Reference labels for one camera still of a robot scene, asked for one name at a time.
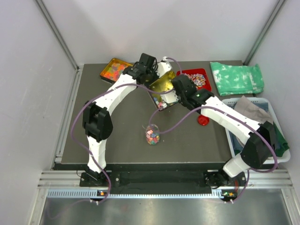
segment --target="green towel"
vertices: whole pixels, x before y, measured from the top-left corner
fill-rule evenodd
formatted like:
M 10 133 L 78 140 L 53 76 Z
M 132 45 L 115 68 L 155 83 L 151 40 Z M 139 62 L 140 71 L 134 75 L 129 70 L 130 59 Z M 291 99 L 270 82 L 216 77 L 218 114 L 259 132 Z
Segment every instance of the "green towel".
M 210 66 L 220 96 L 253 94 L 263 91 L 264 82 L 258 64 L 248 67 L 211 62 Z
M 273 123 L 275 133 L 276 133 L 276 139 L 278 142 L 279 147 L 275 149 L 276 156 L 282 157 L 283 153 L 288 150 L 290 147 L 287 144 L 287 141 L 285 138 L 282 136 L 281 132 L 278 130 L 278 127 L 276 126 L 275 123 Z

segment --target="gray cloth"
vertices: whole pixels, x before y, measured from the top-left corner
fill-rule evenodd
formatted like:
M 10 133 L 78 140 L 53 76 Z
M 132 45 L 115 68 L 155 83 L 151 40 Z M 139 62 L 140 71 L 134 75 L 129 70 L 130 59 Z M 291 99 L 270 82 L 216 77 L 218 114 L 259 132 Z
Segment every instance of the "gray cloth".
M 242 96 L 237 104 L 234 107 L 234 110 L 238 113 L 248 117 L 249 119 L 255 120 L 259 123 L 265 123 L 265 121 L 270 122 L 273 124 L 272 117 L 263 109 L 260 107 L 254 105 L 248 98 L 245 96 Z M 237 138 L 239 144 L 241 146 L 245 146 L 238 138 Z

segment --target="robotic arm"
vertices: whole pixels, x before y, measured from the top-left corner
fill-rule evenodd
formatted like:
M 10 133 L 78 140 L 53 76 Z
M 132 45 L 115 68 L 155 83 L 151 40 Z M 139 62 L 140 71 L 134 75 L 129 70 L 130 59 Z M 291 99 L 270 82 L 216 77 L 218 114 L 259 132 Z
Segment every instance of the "robotic arm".
M 123 86 L 118 89 L 116 89 L 116 87 L 122 84 L 143 84 L 148 87 L 172 69 L 167 60 L 162 60 L 157 66 L 153 66 L 155 61 L 156 59 L 154 57 L 143 53 L 139 62 L 136 62 L 133 67 L 127 67 L 117 82 L 109 89 L 115 89 L 114 91 L 98 98 L 83 112 L 83 127 L 88 137 L 90 151 L 102 168 L 106 167 L 106 140 L 113 130 L 110 115 L 124 97 L 136 88 L 136 86 Z M 219 180 L 222 180 L 222 183 L 226 184 L 231 178 L 234 178 L 250 167 L 261 167 L 264 161 L 270 156 L 269 149 L 262 142 L 260 137 L 252 133 L 247 127 L 226 116 L 226 113 L 247 123 L 251 128 L 260 133 L 273 147 L 275 143 L 275 130 L 272 124 L 269 122 L 259 124 L 257 121 L 239 114 L 222 103 L 213 93 L 205 89 L 197 90 L 195 84 L 185 75 L 179 75 L 173 78 L 171 82 L 175 90 L 169 94 L 165 94 L 164 99 L 170 99 L 170 101 L 172 101 L 172 97 L 176 94 L 179 103 L 189 110 L 204 105 L 225 112 L 224 114 L 209 108 L 197 111 L 227 128 L 245 144 L 243 151 L 230 159 L 223 168 L 219 170 L 218 177 Z M 89 171 L 87 171 L 87 173 L 97 179 L 101 171 L 91 156 L 88 168 Z

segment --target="white laundry basket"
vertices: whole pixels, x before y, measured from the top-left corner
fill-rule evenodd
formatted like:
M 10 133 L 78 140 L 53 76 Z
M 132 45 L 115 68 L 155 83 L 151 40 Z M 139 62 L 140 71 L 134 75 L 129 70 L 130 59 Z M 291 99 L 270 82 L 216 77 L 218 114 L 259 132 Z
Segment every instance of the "white laundry basket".
M 239 97 L 229 98 L 229 99 L 224 99 L 222 102 L 227 106 L 233 107 L 234 104 L 236 104 L 239 99 L 240 99 Z M 276 124 L 279 131 L 282 133 L 282 130 L 281 130 L 280 124 L 277 120 L 277 117 L 275 115 L 275 112 L 271 106 L 271 103 L 268 100 L 266 100 L 265 98 L 262 98 L 262 97 L 248 97 L 247 99 L 249 99 L 252 103 L 268 103 L 268 105 L 269 105 L 268 113 L 272 117 L 273 122 Z M 235 154 L 234 154 L 234 150 L 233 150 L 233 143 L 230 138 L 229 130 L 228 129 L 225 129 L 225 130 L 226 130 L 226 135 L 227 135 L 227 139 L 228 139 L 228 143 L 229 143 L 229 147 L 230 147 L 230 152 L 231 152 L 232 157 L 234 157 Z M 289 161 L 290 158 L 291 158 L 291 154 L 290 154 L 290 150 L 288 149 L 284 152 L 282 157 L 277 157 L 277 161 L 278 161 L 278 163 L 283 163 L 283 162 Z M 264 164 L 273 164 L 273 163 L 274 163 L 273 157 L 269 157 L 264 162 Z

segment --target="white backdrop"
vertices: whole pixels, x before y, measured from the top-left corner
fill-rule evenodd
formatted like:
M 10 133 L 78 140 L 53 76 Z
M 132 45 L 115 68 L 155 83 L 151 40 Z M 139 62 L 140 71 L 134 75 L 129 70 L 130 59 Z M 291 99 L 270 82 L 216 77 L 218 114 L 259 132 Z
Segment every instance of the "white backdrop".
M 44 0 L 78 64 L 244 60 L 277 0 Z
M 75 74 L 33 0 L 0 8 L 0 224 L 29 219 Z
M 251 64 L 259 63 L 264 92 L 289 143 L 291 159 L 285 164 L 300 198 L 300 1 L 289 0 L 280 12 Z

